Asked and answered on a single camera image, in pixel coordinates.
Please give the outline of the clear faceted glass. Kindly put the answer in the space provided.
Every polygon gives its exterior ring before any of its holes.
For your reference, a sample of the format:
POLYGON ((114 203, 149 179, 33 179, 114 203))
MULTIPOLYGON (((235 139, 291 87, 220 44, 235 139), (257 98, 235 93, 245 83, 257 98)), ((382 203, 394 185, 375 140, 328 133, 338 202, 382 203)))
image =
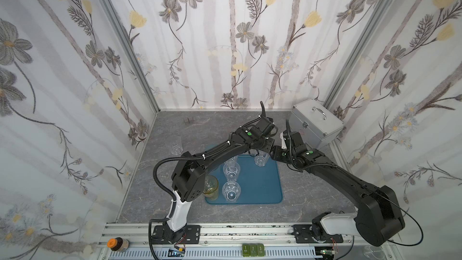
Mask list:
POLYGON ((270 159, 270 155, 268 153, 261 152, 260 154, 254 157, 255 165, 259 167, 264 167, 266 166, 269 159, 270 159))
POLYGON ((169 148, 173 155, 181 155, 183 153, 182 139, 179 136, 172 136, 169 142, 169 148))
POLYGON ((236 202, 241 195, 241 186, 236 181, 228 181, 222 187, 222 194, 227 202, 236 202))
POLYGON ((241 167, 235 160, 228 160, 224 163, 223 173, 227 181, 237 181, 240 171, 241 167))

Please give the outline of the yellow transparent cup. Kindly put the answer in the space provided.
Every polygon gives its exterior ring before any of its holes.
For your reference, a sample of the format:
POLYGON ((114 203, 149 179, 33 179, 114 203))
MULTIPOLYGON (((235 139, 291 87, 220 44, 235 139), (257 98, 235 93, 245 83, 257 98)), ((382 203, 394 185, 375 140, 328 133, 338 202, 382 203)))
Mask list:
POLYGON ((215 176, 207 175, 203 189, 203 195, 210 201, 218 199, 219 181, 215 176))

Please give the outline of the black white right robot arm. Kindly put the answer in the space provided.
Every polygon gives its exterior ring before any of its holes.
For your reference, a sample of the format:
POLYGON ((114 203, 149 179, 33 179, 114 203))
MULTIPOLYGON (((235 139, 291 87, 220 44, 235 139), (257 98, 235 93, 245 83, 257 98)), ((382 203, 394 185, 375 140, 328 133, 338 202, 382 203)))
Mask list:
POLYGON ((326 241, 334 235, 351 235, 379 247, 405 228, 402 210, 391 188, 378 187, 354 176, 324 153, 308 148, 297 132, 284 133, 283 142, 284 146, 270 149, 273 160, 323 179, 355 206, 353 213, 325 212, 315 217, 310 228, 313 239, 326 241))

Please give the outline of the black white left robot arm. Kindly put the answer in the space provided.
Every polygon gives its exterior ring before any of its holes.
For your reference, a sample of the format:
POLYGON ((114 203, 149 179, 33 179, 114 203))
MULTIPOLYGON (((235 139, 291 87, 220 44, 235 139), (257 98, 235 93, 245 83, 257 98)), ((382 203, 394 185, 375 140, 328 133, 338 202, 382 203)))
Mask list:
POLYGON ((192 155, 166 158, 154 166, 153 179, 157 186, 172 198, 168 215, 161 220, 164 230, 163 239, 169 243, 179 243, 186 234, 187 216, 192 201, 198 198, 205 187, 206 176, 225 161, 250 150, 269 152, 274 144, 277 127, 272 118, 263 114, 231 132, 228 138, 215 148, 192 155), (172 186, 166 187, 158 178, 159 168, 169 162, 175 162, 172 173, 172 186))

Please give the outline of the teal plastic tray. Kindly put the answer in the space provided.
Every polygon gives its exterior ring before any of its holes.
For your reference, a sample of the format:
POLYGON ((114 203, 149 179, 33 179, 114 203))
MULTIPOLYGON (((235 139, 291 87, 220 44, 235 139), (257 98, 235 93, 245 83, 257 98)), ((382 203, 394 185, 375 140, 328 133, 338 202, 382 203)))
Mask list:
POLYGON ((266 166, 255 165, 250 155, 240 155, 237 163, 241 167, 237 183, 241 186, 241 195, 236 202, 227 202, 222 194, 223 185, 228 182, 223 173, 224 163, 211 172, 219 181, 218 199, 205 201, 210 205, 256 205, 277 204, 283 199, 279 170, 274 160, 268 160, 266 166))

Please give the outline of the silver aluminium case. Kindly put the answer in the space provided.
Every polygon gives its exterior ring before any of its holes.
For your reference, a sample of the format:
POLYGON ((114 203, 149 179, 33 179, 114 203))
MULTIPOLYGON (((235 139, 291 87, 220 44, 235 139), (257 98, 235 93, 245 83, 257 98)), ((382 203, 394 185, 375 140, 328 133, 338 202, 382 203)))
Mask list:
POLYGON ((314 149, 328 145, 344 128, 342 120, 313 99, 293 106, 289 124, 291 130, 299 132, 303 141, 314 149))

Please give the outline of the green button box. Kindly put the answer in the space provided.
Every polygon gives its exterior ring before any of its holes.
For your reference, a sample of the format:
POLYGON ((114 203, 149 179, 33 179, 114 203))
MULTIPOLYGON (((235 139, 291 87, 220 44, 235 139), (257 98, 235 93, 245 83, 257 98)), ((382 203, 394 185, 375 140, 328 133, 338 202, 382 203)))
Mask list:
POLYGON ((266 255, 265 246, 261 243, 242 244, 243 257, 264 257, 266 255))

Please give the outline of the orange capped bottle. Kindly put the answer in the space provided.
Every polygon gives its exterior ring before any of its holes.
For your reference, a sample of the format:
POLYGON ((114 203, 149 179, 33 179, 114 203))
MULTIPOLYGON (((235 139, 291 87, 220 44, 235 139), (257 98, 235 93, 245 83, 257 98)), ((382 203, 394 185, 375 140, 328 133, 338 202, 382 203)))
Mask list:
POLYGON ((129 241, 127 239, 116 237, 107 241, 107 247, 113 252, 124 252, 129 248, 129 241))

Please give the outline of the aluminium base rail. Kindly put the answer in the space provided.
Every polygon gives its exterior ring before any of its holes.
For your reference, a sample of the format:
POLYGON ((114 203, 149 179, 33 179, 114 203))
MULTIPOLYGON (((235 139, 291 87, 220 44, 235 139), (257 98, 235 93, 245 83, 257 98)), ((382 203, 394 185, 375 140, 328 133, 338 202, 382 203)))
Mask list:
MULTIPOLYGON (((200 232, 194 236, 185 236, 180 247, 240 247, 243 243, 261 243, 265 246, 328 246, 348 248, 351 244, 367 246, 363 238, 343 235, 341 243, 297 243, 293 223, 201 223, 200 232)), ((130 246, 148 245, 148 224, 107 224, 102 232, 97 247, 106 247, 111 238, 121 237, 129 241, 130 246)))

